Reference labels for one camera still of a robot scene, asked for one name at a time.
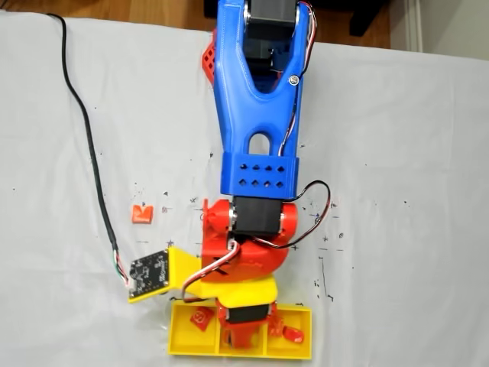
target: white sheet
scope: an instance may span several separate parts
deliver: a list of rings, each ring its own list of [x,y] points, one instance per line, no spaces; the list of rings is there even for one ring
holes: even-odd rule
[[[209,35],[67,23],[123,261],[198,253],[222,152]],[[489,365],[489,63],[317,44],[299,188],[326,180],[337,207],[277,272],[279,301],[313,308],[313,361],[176,358],[168,297],[127,304],[113,270],[60,42],[58,21],[0,12],[0,365]],[[141,201],[151,226],[130,222]],[[300,204],[300,230],[323,202]]]

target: screw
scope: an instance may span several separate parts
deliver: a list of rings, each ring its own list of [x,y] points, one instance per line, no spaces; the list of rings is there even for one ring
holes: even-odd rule
[[[297,84],[299,84],[299,77],[297,75],[291,75],[289,78],[289,83],[292,86],[296,86]]]

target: small red cube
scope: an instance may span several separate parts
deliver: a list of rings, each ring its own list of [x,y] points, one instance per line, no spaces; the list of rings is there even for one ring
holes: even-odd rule
[[[285,326],[283,328],[283,337],[294,343],[302,343],[304,341],[304,333],[295,327]]]
[[[196,312],[190,317],[190,322],[196,325],[201,331],[206,331],[210,320],[214,316],[214,311],[208,307],[197,307]]]
[[[153,220],[152,205],[133,205],[132,206],[132,222],[151,224]]]
[[[268,320],[268,335],[281,336],[283,330],[283,318],[279,316],[272,316]]]

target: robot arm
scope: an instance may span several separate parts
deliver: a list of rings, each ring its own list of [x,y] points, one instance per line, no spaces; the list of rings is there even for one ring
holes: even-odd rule
[[[130,293],[130,301],[181,288],[185,302],[215,298],[222,329],[232,347],[247,347],[251,334],[276,310],[273,271],[296,241],[299,159],[296,156],[303,75],[316,34],[310,5],[297,0],[221,0],[213,43],[202,64],[213,82],[223,155],[221,193],[203,207],[202,257],[169,248],[141,269],[157,269],[154,287]],[[270,150],[250,153],[250,141],[264,135]],[[186,292],[198,298],[186,298]]]

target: black furniture leg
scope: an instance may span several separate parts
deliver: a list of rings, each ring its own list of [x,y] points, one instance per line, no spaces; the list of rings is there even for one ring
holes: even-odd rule
[[[204,0],[204,17],[217,18],[217,1],[218,0]]]
[[[350,35],[361,37],[386,0],[359,0],[350,20]]]

